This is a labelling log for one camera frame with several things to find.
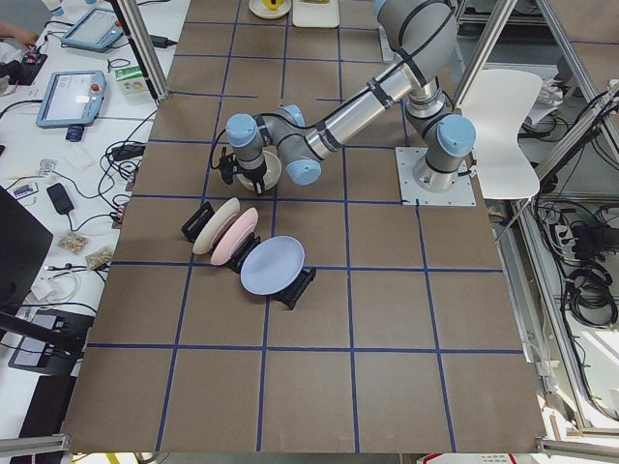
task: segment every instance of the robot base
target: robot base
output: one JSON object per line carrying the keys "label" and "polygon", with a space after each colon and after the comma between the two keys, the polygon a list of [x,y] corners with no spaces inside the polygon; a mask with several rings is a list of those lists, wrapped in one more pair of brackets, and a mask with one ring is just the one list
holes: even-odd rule
{"label": "robot base", "polygon": [[[420,205],[426,206],[476,206],[469,176],[458,177],[454,186],[442,193],[428,191],[415,182],[413,169],[417,160],[426,155],[426,150],[417,147],[396,148],[402,205],[415,206],[419,202]],[[463,161],[460,172],[465,171],[466,164]]]}

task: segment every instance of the person's hand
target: person's hand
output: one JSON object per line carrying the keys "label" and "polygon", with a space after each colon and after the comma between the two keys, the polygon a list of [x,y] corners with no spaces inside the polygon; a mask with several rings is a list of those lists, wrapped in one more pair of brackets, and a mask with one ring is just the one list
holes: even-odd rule
{"label": "person's hand", "polygon": [[39,35],[27,29],[16,28],[13,33],[13,38],[18,41],[22,48],[29,50],[37,43]]}

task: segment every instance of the white desk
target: white desk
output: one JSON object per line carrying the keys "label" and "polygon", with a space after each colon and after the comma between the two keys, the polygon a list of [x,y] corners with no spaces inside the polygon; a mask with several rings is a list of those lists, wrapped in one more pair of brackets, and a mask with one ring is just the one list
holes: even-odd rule
{"label": "white desk", "polygon": [[[171,0],[168,3],[147,5],[141,7],[140,10],[151,34],[178,41],[189,3],[190,0]],[[52,19],[75,22],[94,7],[109,8],[109,4],[98,2],[91,6],[86,5],[83,0],[65,0],[63,2],[65,14]],[[45,31],[66,29],[66,26],[50,24]],[[123,44],[126,40],[121,39],[119,44]],[[107,53],[95,53],[76,48],[63,48],[59,40],[50,37],[47,46],[44,47],[44,53],[48,54],[47,62],[37,76],[34,85],[19,87],[13,95],[0,98],[0,109],[12,102],[42,98],[49,77],[54,72],[101,70],[107,76],[107,89],[102,111],[95,123],[86,128],[82,141],[72,143],[65,140],[66,129],[43,130],[36,126],[38,105],[24,105],[10,110],[0,120],[0,143],[6,145],[6,150],[0,157],[0,185],[7,187],[16,178],[35,175],[42,159],[53,159],[58,160],[56,170],[59,173],[75,180],[80,190],[86,195],[94,195],[99,179],[103,175],[99,159],[105,148],[115,141],[124,140],[138,124],[137,121],[152,113],[156,106],[148,92],[123,94],[114,81],[113,73],[107,73],[107,59],[125,58],[130,60],[133,66],[137,64],[129,45],[109,50]],[[157,49],[157,54],[163,71],[167,74],[172,63],[174,47]],[[144,124],[132,139],[146,141],[151,128],[151,122]],[[75,147],[86,150],[94,160],[94,163],[84,171],[77,171],[67,161],[66,157],[71,155]],[[117,184],[105,195],[108,200],[111,200],[114,194],[125,192],[126,183],[117,174],[114,177]],[[74,226],[78,226],[94,215],[109,213],[110,207],[99,198],[88,200],[81,197],[75,192],[74,186],[62,178],[30,179],[28,181],[37,182],[39,192],[24,198],[21,203],[24,206],[29,205],[27,209],[54,234],[53,245],[45,259],[46,265],[63,266],[65,263],[84,265],[86,254],[103,246],[114,248],[119,232],[111,229],[111,220],[107,218],[94,219],[79,231],[80,234],[90,239],[90,243],[80,255],[75,256],[58,247],[56,244],[59,238],[69,231],[69,223],[65,217],[57,215],[53,209],[45,191],[49,185],[60,182],[67,189],[75,205],[72,212]],[[42,271],[38,278],[53,274],[55,273]],[[80,290],[72,300],[97,307],[103,291],[101,279],[94,273],[80,273],[80,278]],[[58,284],[63,290],[65,286],[71,289],[71,284],[63,279],[58,280]],[[65,309],[92,315],[92,312],[86,308],[67,306]],[[25,312],[22,309],[19,314],[24,315]],[[3,342],[16,346],[19,337],[8,333],[3,338]],[[39,378],[39,374],[34,372],[8,368],[8,361],[12,354],[13,350],[0,347],[0,411],[2,411],[0,439],[18,436]],[[0,458],[0,464],[8,464],[9,460],[10,458]]]}

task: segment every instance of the pink plate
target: pink plate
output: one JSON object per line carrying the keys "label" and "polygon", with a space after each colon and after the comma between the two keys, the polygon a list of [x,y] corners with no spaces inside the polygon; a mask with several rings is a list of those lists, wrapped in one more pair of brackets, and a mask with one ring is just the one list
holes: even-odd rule
{"label": "pink plate", "polygon": [[255,208],[249,208],[236,219],[223,237],[221,237],[211,256],[211,264],[223,266],[227,263],[248,235],[253,232],[257,223],[258,212]]}

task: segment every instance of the person's arm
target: person's arm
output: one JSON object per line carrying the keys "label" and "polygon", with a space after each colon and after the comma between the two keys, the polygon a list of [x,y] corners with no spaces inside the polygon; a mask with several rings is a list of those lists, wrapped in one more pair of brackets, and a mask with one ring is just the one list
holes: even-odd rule
{"label": "person's arm", "polygon": [[25,49],[34,46],[39,35],[22,27],[0,20],[0,37],[12,37]]}

